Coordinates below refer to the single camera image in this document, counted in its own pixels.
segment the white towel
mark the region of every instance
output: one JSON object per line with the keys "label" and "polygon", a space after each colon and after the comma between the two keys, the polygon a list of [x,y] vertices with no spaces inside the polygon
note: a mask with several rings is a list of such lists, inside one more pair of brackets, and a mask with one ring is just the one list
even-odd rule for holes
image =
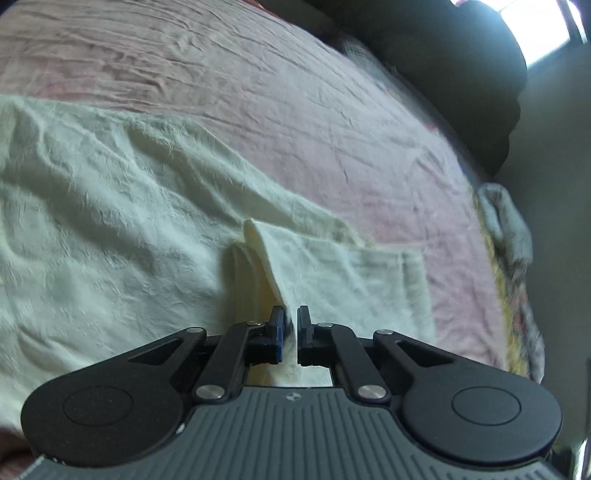
{"label": "white towel", "polygon": [[[0,427],[57,375],[274,302],[435,340],[418,252],[363,241],[191,119],[0,97],[0,171]],[[290,345],[267,381],[328,382]]]}

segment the bright window light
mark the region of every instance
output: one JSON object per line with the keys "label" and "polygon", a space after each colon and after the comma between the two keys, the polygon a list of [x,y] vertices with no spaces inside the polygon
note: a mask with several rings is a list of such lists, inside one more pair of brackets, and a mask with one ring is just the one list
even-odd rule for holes
{"label": "bright window light", "polygon": [[501,16],[513,32],[528,65],[570,40],[556,0],[516,0],[501,11]]}
{"label": "bright window light", "polygon": [[567,3],[569,5],[570,14],[573,16],[574,22],[577,24],[577,28],[581,34],[581,39],[583,40],[583,43],[587,43],[587,35],[583,26],[583,20],[581,19],[581,12],[579,12],[579,9],[577,9],[574,3],[570,0],[567,0]]}

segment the bed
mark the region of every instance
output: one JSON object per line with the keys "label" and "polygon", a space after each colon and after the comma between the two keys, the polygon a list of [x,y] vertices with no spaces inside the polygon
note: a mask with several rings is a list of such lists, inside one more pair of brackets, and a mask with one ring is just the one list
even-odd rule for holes
{"label": "bed", "polygon": [[303,30],[240,0],[20,0],[0,18],[0,95],[196,119],[378,244],[419,248],[438,346],[510,368],[454,149],[399,92]]}

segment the folded towel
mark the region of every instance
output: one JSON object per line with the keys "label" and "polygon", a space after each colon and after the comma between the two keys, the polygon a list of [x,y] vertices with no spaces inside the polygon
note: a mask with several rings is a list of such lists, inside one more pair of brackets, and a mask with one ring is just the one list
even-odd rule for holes
{"label": "folded towel", "polygon": [[[57,375],[274,303],[434,342],[418,253],[364,241],[191,119],[0,96],[0,172],[0,427]],[[327,381],[294,361],[291,344],[266,379]]]}
{"label": "folded towel", "polygon": [[[388,325],[404,335],[434,342],[423,257],[412,248],[389,251],[346,245],[300,235],[248,220],[243,242],[235,244],[237,316],[268,316],[285,305],[296,318],[299,305],[310,308],[313,323],[343,323],[371,338]],[[295,339],[285,345],[284,362],[261,366],[256,383],[282,386],[331,385],[328,369],[297,366]]]}

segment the fabric fold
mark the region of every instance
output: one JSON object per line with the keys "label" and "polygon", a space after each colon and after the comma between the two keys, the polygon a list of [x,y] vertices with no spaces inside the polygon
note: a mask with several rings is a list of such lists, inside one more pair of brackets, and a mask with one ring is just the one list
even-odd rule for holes
{"label": "fabric fold", "polygon": [[[275,304],[296,318],[306,304],[313,323],[347,325],[371,338],[380,325],[434,343],[436,334],[420,251],[346,245],[255,220],[234,244],[236,307],[262,318]],[[330,385],[326,368],[296,365],[295,337],[282,365],[256,369],[255,382],[282,386]]]}

